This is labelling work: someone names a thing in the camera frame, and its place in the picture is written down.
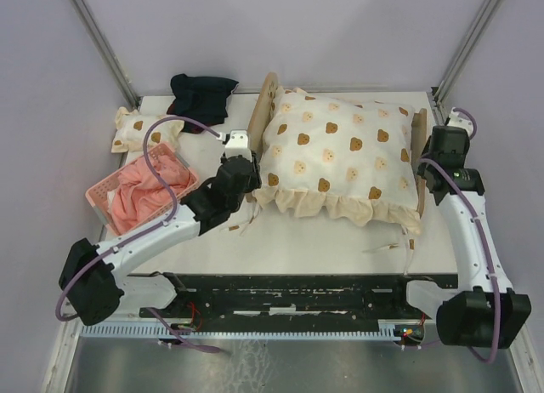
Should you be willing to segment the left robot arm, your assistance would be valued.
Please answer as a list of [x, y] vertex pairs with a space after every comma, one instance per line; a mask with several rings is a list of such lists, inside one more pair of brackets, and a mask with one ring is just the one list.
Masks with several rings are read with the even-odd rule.
[[244, 196], [260, 186], [254, 151], [246, 157], [223, 155], [216, 175], [175, 202], [167, 216], [116, 242], [93, 245], [86, 238], [75, 242], [59, 277], [62, 294], [55, 315], [62, 322], [78, 318], [87, 326], [104, 321], [127, 295], [121, 282], [135, 268], [225, 223], [240, 209]]

